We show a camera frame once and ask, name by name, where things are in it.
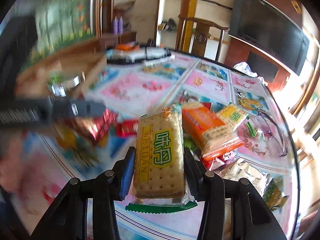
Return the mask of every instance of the flat screen television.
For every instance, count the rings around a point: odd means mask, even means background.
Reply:
[[[235,0],[229,35],[262,49],[300,75],[309,39],[299,26],[264,0]]]

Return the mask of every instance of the purple bottle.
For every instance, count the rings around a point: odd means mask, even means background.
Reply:
[[[118,33],[122,34],[123,33],[123,18],[122,16],[120,17],[119,23],[118,23]]]
[[[113,34],[118,34],[118,19],[117,17],[113,20]]]

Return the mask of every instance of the table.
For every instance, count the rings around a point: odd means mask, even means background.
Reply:
[[[119,112],[121,119],[139,118],[171,103],[182,100],[211,102],[218,111],[233,102],[246,109],[251,117],[254,106],[268,112],[282,131],[288,154],[280,157],[277,144],[258,144],[246,136],[240,126],[238,134],[245,145],[237,150],[239,157],[258,169],[283,179],[282,190],[289,199],[274,211],[287,238],[296,229],[299,208],[299,171],[297,155],[284,119],[268,89],[256,79],[227,69],[223,64],[173,52],[175,59],[156,67],[134,65],[107,65],[99,81],[85,95],[86,99],[104,102]],[[275,137],[279,134],[270,125]],[[104,144],[84,154],[66,150],[55,139],[29,133],[23,151],[28,156],[28,172],[19,194],[12,197],[16,211],[31,233],[60,189],[72,177],[92,179],[122,159],[135,137],[120,138],[109,130]],[[121,239],[196,239],[202,217],[203,203],[183,212],[172,214],[145,214],[129,212],[124,207],[131,195],[116,202],[116,216]],[[88,205],[88,237],[92,237],[92,202]]]

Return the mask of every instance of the snack package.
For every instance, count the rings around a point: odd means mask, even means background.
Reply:
[[[231,164],[220,167],[214,172],[223,179],[234,181],[238,181],[241,178],[247,178],[261,196],[265,191],[268,174],[258,170],[242,158],[237,159]]]
[[[106,109],[102,117],[76,117],[73,120],[65,120],[64,123],[96,146],[108,133],[109,127],[116,122],[116,119],[117,114]]]
[[[119,137],[127,137],[136,135],[138,132],[139,120],[125,120],[121,123],[116,123],[116,134]]]
[[[201,149],[202,159],[210,161],[244,143],[237,133],[199,102],[185,103],[182,107],[183,129]]]
[[[249,119],[249,114],[233,103],[230,103],[217,112],[217,116],[228,124],[233,131],[236,130],[245,119]]]
[[[133,203],[184,205],[181,105],[139,120],[133,178]]]
[[[289,198],[289,196],[285,195],[281,190],[281,181],[281,179],[272,178],[267,184],[266,190],[263,194],[262,198],[271,211],[282,208]]]

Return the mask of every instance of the red snack package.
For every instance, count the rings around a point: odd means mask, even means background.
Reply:
[[[88,138],[95,146],[108,132],[109,127],[116,122],[117,114],[106,109],[102,117],[76,117],[73,120],[65,120],[65,124],[80,135]]]
[[[139,120],[125,120],[122,123],[116,124],[116,134],[119,137],[127,137],[136,135],[138,132]]]

